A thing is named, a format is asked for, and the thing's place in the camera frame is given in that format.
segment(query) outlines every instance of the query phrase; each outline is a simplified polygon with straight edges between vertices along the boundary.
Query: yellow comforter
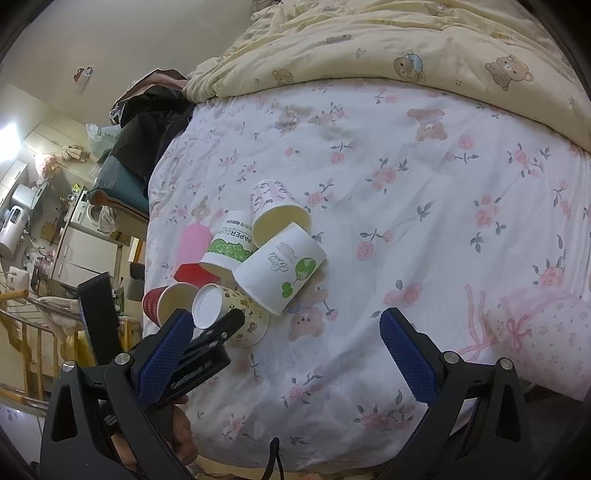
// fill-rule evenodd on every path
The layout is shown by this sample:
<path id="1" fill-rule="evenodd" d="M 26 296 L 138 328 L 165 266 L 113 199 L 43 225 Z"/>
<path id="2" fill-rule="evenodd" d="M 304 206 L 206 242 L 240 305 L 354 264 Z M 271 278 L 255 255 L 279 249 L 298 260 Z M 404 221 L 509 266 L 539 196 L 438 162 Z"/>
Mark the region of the yellow comforter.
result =
<path id="1" fill-rule="evenodd" d="M 591 150 L 591 103 L 548 32 L 515 0 L 284 0 L 184 93 L 195 103 L 291 83 L 386 77 L 455 92 Z"/>

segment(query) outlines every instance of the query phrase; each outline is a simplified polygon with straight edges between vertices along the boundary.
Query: bed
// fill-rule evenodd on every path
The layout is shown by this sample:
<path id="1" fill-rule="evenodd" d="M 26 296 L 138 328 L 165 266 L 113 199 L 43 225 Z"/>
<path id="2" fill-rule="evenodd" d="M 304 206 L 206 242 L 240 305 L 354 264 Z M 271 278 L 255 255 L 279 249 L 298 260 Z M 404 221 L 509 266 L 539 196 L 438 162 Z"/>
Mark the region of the bed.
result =
<path id="1" fill-rule="evenodd" d="M 588 390 L 591 106 L 542 27 L 488 3 L 285 1 L 193 73 L 193 119 L 150 180 L 146 288 L 174 281 L 186 225 L 215 231 L 263 178 L 327 253 L 263 340 L 191 392 L 205 457 L 264 466 L 274 436 L 288 471 L 395 456 L 425 406 L 379 337 L 392 306 L 441 350 Z M 367 31 L 394 40 L 356 44 Z"/>

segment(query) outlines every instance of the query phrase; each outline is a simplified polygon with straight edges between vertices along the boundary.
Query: clothes pile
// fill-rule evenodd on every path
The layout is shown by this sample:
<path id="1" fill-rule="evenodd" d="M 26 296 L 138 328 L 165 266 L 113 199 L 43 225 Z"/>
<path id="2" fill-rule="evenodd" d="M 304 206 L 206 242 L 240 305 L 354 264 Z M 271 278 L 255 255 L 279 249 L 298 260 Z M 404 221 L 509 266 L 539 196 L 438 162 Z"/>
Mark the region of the clothes pile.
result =
<path id="1" fill-rule="evenodd" d="M 111 123 L 121 126 L 121 133 L 103 157 L 117 158 L 140 178 L 146 198 L 154 167 L 191 120 L 194 104 L 182 93 L 186 84 L 187 79 L 176 70 L 154 70 L 119 98 L 109 113 Z"/>

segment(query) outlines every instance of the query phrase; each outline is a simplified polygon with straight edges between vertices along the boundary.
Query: washing machine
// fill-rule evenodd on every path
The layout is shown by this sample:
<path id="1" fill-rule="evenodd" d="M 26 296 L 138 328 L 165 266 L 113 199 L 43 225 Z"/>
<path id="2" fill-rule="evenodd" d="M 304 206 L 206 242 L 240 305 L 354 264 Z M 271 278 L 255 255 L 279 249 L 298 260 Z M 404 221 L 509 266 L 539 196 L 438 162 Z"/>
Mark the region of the washing machine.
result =
<path id="1" fill-rule="evenodd" d="M 76 207 L 70 219 L 70 227 L 112 242 L 113 240 L 109 233 L 99 232 L 99 215 L 102 206 L 91 205 L 88 201 L 87 194 L 88 191 L 83 189 L 78 196 Z"/>

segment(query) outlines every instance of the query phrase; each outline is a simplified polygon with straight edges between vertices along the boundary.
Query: water heater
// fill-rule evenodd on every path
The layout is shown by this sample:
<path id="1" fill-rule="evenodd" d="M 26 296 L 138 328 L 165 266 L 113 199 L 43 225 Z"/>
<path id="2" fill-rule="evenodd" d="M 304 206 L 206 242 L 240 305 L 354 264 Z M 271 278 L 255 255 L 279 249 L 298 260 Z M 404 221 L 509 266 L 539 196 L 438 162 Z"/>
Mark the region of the water heater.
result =
<path id="1" fill-rule="evenodd" d="M 12 207 L 0 230 L 0 256 L 2 258 L 11 259 L 14 257 L 26 224 L 27 212 L 18 205 Z"/>

